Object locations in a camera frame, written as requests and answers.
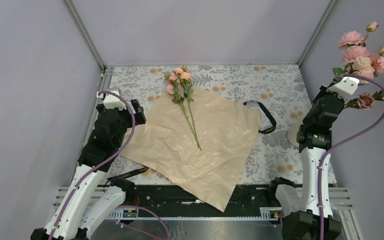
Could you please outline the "light pink rose stem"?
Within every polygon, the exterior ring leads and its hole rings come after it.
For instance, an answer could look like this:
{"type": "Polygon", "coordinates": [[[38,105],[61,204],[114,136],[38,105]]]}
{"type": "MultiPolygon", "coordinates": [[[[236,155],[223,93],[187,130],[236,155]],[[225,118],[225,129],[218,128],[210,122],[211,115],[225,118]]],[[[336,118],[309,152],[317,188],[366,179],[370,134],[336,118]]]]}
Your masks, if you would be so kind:
{"type": "Polygon", "coordinates": [[[373,78],[369,78],[366,76],[366,78],[374,79],[384,73],[384,46],[379,49],[377,53],[369,53],[367,56],[361,55],[363,57],[368,57],[371,59],[371,65],[374,68],[374,76],[373,78]]]}

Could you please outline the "cream bud rose stem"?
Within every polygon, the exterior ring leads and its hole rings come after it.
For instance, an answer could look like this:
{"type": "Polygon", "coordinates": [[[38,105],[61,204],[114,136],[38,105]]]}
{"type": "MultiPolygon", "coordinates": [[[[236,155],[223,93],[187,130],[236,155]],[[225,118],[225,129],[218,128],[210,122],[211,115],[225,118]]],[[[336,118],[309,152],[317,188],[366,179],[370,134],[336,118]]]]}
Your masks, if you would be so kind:
{"type": "Polygon", "coordinates": [[[374,77],[375,69],[372,67],[369,57],[358,56],[356,60],[345,69],[345,73],[365,76],[368,78],[374,77]]]}

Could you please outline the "large pink rose stem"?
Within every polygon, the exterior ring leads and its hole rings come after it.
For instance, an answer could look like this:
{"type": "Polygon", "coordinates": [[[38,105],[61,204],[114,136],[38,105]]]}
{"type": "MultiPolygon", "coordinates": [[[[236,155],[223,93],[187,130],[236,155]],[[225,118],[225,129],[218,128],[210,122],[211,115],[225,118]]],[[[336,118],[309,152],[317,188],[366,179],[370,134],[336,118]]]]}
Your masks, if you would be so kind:
{"type": "Polygon", "coordinates": [[[334,67],[332,69],[335,75],[348,74],[345,73],[346,68],[356,60],[358,56],[367,56],[372,54],[366,45],[366,40],[369,37],[369,33],[374,32],[378,28],[379,24],[375,21],[369,23],[365,28],[365,35],[357,31],[346,32],[339,40],[338,47],[343,49],[342,61],[345,63],[343,68],[334,67]]]}

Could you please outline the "small pink rose stem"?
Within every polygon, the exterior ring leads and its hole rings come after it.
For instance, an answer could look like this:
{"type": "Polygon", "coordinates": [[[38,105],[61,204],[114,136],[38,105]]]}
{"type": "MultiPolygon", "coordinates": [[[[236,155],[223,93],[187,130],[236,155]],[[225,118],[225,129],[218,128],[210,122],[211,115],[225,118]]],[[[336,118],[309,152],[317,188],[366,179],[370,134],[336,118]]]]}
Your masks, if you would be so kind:
{"type": "Polygon", "coordinates": [[[188,79],[182,77],[180,73],[176,73],[174,71],[172,74],[167,74],[164,77],[167,81],[167,86],[165,89],[166,93],[169,97],[171,97],[171,102],[180,107],[195,140],[198,141],[191,108],[191,102],[193,101],[192,84],[188,79]]]}

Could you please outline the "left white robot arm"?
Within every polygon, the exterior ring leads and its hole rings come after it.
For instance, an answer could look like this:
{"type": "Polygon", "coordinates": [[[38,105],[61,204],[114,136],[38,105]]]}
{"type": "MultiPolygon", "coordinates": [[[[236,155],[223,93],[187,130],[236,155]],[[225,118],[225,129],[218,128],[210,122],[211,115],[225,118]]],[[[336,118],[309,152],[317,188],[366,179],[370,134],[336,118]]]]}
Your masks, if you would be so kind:
{"type": "Polygon", "coordinates": [[[133,115],[128,107],[121,105],[107,107],[101,103],[96,106],[98,116],[81,150],[67,194],[50,222],[32,232],[32,240],[89,240],[116,207],[134,202],[135,184],[117,176],[110,180],[104,196],[87,208],[96,187],[119,155],[127,130],[146,123],[144,108],[138,100],[131,100],[131,104],[133,115]]]}

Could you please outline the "peach paper flower bouquet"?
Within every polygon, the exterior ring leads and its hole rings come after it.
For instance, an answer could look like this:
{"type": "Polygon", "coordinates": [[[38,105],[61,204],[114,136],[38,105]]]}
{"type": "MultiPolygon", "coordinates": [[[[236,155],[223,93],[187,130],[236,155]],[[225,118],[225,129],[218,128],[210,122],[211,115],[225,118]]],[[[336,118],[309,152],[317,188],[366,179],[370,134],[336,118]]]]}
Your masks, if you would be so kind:
{"type": "Polygon", "coordinates": [[[121,156],[156,170],[224,212],[257,140],[262,115],[206,89],[192,89],[193,102],[186,109],[193,121],[164,93],[121,156]]]}

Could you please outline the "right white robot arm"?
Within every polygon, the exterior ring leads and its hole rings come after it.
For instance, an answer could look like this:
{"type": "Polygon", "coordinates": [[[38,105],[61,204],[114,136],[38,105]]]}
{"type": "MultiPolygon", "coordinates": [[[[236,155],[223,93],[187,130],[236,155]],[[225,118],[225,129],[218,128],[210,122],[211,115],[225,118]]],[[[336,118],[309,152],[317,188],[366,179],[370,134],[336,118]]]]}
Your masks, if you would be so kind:
{"type": "Polygon", "coordinates": [[[321,86],[298,126],[296,142],[303,167],[301,196],[297,186],[283,177],[269,184],[266,198],[271,205],[282,208],[279,220],[284,240],[335,240],[342,233],[342,223],[334,219],[329,200],[327,151],[332,147],[331,127],[343,104],[337,93],[321,86]]]}

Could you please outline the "dusty mauve rose stem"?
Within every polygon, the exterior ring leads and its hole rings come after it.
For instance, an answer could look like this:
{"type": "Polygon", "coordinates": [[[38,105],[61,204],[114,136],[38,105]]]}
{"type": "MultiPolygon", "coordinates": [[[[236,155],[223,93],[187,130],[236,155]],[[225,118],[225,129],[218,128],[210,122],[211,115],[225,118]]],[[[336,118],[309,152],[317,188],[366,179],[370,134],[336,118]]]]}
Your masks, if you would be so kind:
{"type": "Polygon", "coordinates": [[[344,108],[345,109],[351,108],[351,109],[358,109],[358,110],[370,109],[373,107],[375,101],[384,102],[383,90],[376,91],[373,94],[369,94],[365,92],[359,95],[358,98],[354,98],[352,100],[349,100],[347,103],[345,103],[344,108]]]}

